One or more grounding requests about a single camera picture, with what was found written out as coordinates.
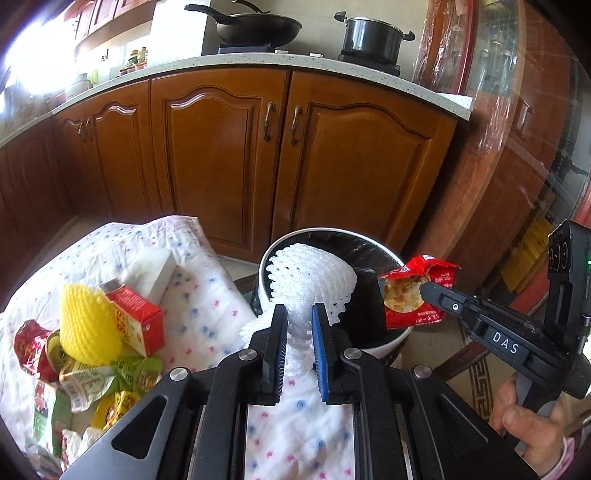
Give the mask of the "person's right hand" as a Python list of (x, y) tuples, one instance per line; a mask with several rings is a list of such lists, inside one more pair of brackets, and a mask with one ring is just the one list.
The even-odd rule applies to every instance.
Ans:
[(510, 377), (495, 395), (489, 424), (497, 433), (509, 433), (526, 445), (523, 459), (541, 478), (559, 465), (565, 439), (565, 409), (561, 400), (548, 417), (539, 416), (517, 404), (516, 381)]

